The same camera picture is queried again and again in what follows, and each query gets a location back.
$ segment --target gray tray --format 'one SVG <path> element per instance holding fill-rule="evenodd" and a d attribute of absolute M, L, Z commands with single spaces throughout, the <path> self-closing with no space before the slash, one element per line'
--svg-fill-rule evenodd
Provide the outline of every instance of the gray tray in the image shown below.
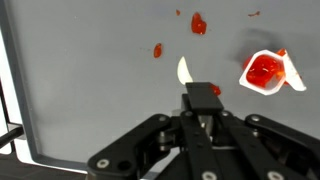
<path fill-rule="evenodd" d="M 149 116 L 180 108 L 181 56 L 195 81 L 221 87 L 221 101 L 238 117 L 259 113 L 320 138 L 320 1 L 1 0 L 0 8 L 38 163 L 85 169 L 90 156 Z M 196 11 L 208 24 L 204 36 L 190 30 Z M 154 59 L 159 42 L 164 53 Z M 282 47 L 306 92 L 283 87 L 266 97 L 239 85 L 246 57 Z"/>

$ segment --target bolt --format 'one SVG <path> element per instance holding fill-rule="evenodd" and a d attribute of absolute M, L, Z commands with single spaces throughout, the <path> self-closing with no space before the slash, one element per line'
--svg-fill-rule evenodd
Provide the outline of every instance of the bolt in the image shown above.
<path fill-rule="evenodd" d="M 186 116 L 189 116 L 189 117 L 190 117 L 190 116 L 192 116 L 192 115 L 193 115 L 193 113 L 192 113 L 191 111 L 187 111 L 187 112 L 186 112 Z"/>
<path fill-rule="evenodd" d="M 161 117 L 159 118 L 159 121 L 165 121 L 165 120 L 167 120 L 167 117 L 165 117 L 165 116 L 161 116 Z"/>
<path fill-rule="evenodd" d="M 260 118 L 258 116 L 252 116 L 251 119 L 254 120 L 254 121 L 259 121 L 260 120 Z"/>
<path fill-rule="evenodd" d="M 277 171 L 270 171 L 268 172 L 269 180 L 284 180 L 282 174 L 278 173 Z"/>
<path fill-rule="evenodd" d="M 100 161 L 97 162 L 97 167 L 99 169 L 104 169 L 108 167 L 110 164 L 110 161 L 108 159 L 101 159 Z"/>
<path fill-rule="evenodd" d="M 229 116 L 229 113 L 228 112 L 226 112 L 226 111 L 222 111 L 222 116 Z"/>
<path fill-rule="evenodd" d="M 206 171 L 202 173 L 202 180 L 217 180 L 217 176 L 211 171 Z"/>

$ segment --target white plastic piece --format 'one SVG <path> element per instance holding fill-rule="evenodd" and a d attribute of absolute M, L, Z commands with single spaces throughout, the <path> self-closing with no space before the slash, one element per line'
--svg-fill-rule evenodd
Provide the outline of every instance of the white plastic piece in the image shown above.
<path fill-rule="evenodd" d="M 182 56 L 179 61 L 177 74 L 181 84 L 185 85 L 186 83 L 193 82 L 184 56 Z"/>
<path fill-rule="evenodd" d="M 252 56 L 250 62 L 248 63 L 246 69 L 244 70 L 242 76 L 240 77 L 240 80 L 239 80 L 240 85 L 245 86 L 249 89 L 252 89 L 252 90 L 259 92 L 259 93 L 266 95 L 266 96 L 277 93 L 285 81 L 287 81 L 293 87 L 294 90 L 305 91 L 307 89 L 306 86 L 303 84 L 303 82 L 300 78 L 300 75 L 297 72 L 296 68 L 294 67 L 287 51 L 285 51 L 285 52 L 286 53 L 283 56 L 280 56 L 280 55 L 278 55 L 274 52 L 268 51 L 268 50 L 262 50 L 262 51 L 255 53 Z M 284 65 L 285 75 L 278 81 L 278 83 L 275 86 L 273 86 L 271 88 L 270 87 L 269 88 L 261 88 L 261 87 L 255 86 L 255 85 L 249 83 L 246 78 L 246 75 L 247 75 L 250 67 L 252 66 L 253 62 L 257 59 L 257 57 L 259 57 L 261 55 L 270 56 L 277 61 L 281 61 Z"/>

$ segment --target ketchup splatter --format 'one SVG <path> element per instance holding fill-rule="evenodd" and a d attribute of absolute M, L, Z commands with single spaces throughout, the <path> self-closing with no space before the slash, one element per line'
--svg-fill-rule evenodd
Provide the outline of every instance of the ketchup splatter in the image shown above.
<path fill-rule="evenodd" d="M 257 11 L 253 14 L 248 14 L 249 17 L 260 16 L 260 11 Z"/>
<path fill-rule="evenodd" d="M 206 33 L 207 23 L 202 20 L 201 15 L 196 12 L 194 13 L 191 21 L 191 29 L 193 33 L 203 35 Z"/>
<path fill-rule="evenodd" d="M 210 85 L 210 88 L 212 89 L 212 91 L 214 92 L 214 94 L 216 94 L 217 96 L 219 96 L 221 94 L 221 90 L 219 88 L 219 86 L 216 86 L 214 84 Z"/>
<path fill-rule="evenodd" d="M 244 68 L 248 65 L 251 58 L 246 60 Z M 256 86 L 265 88 L 267 83 L 274 77 L 280 77 L 283 73 L 282 64 L 267 55 L 261 55 L 251 65 L 246 78 L 248 82 Z"/>
<path fill-rule="evenodd" d="M 161 54 L 162 54 L 162 44 L 158 43 L 154 47 L 153 56 L 154 56 L 154 58 L 159 58 L 161 56 Z"/>
<path fill-rule="evenodd" d="M 176 15 L 180 16 L 180 11 L 178 9 L 176 10 Z"/>

